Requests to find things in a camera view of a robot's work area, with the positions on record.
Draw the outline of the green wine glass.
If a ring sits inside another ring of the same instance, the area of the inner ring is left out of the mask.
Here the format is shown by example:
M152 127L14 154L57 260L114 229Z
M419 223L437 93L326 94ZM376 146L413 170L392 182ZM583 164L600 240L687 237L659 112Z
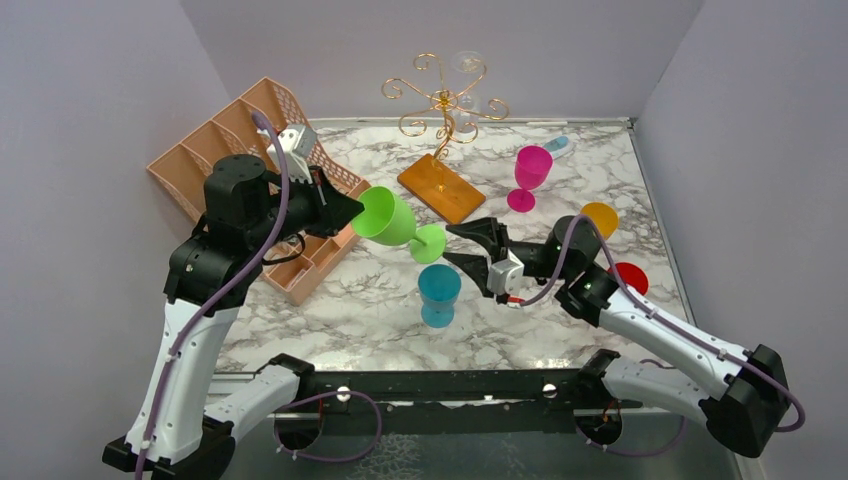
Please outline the green wine glass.
M406 246L420 264L433 263L443 255L447 245L444 228L438 224L419 226L407 202L392 190L372 186L358 201L364 210L351 225L360 237L388 247Z

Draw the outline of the blue wine glass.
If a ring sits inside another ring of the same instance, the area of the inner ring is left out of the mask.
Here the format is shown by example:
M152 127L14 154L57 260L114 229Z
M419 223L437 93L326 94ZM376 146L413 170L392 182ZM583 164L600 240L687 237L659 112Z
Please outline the blue wine glass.
M442 264L426 267L418 277L423 322L432 328L447 327L454 319L460 289L460 275L452 267Z

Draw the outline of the clear wine glass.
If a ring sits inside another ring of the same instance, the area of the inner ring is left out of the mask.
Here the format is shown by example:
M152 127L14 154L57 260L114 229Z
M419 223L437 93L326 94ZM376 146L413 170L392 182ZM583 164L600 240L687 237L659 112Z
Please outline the clear wine glass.
M484 73L483 56L471 50L460 51L451 59L451 66L459 75L461 81L457 89L457 106L453 117L457 122L457 130L461 134L472 132L472 123L476 123L480 111L481 99L475 90L478 78Z

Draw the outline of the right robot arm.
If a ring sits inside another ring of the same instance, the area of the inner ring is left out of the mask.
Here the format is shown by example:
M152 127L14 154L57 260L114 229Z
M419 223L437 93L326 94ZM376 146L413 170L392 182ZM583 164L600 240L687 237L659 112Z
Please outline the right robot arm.
M723 447L760 456L783 418L799 408L780 355L747 349L710 335L657 307L628 285L619 269L597 263L609 249L586 215L560 218L542 244L514 241L492 217L454 224L449 232L473 241L483 255L449 252L446 259L500 304L513 301L525 277L571 317L625 337L661 360L650 368L607 349L595 353L569 385L592 407L621 401L658 407L702 425Z

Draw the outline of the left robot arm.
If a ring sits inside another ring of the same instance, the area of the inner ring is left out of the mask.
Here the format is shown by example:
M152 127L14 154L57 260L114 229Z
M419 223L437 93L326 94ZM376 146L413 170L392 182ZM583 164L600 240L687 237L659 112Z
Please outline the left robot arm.
M206 399L223 341L260 276L266 252L300 233L337 235L363 205L339 192L322 168L302 180L274 173L253 155L218 160L203 184L205 211L170 256L165 325L153 375L130 430L103 462L156 479L218 479L239 440L279 405L313 401L311 365L272 364L215 413Z

